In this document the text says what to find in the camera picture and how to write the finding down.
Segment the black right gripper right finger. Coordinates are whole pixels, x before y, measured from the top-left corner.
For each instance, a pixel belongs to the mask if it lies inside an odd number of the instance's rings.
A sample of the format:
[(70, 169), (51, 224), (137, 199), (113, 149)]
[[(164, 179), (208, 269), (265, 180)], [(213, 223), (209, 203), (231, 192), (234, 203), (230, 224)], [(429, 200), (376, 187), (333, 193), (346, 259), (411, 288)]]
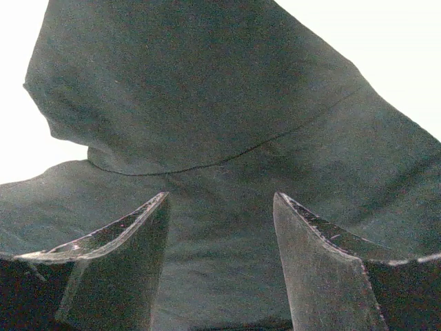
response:
[(440, 255), (373, 243), (282, 192), (273, 217), (295, 330), (439, 330)]

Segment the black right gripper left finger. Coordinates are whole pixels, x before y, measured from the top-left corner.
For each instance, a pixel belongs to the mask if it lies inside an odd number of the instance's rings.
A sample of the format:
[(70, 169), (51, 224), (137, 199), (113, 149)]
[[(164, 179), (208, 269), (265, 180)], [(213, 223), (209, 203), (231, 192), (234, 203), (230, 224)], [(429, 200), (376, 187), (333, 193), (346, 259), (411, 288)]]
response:
[(2, 330), (149, 330), (169, 195), (48, 251), (1, 255)]

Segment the black t-shirt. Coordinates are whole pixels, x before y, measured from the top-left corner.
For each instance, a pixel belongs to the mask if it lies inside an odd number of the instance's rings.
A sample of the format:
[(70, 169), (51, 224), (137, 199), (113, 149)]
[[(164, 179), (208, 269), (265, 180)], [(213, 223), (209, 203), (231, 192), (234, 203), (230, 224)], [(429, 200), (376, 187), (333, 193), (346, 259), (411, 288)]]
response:
[(1, 186), (1, 255), (168, 193), (149, 330), (295, 330), (278, 192), (401, 254), (440, 255), (439, 141), (274, 1), (50, 1), (23, 86), (88, 157)]

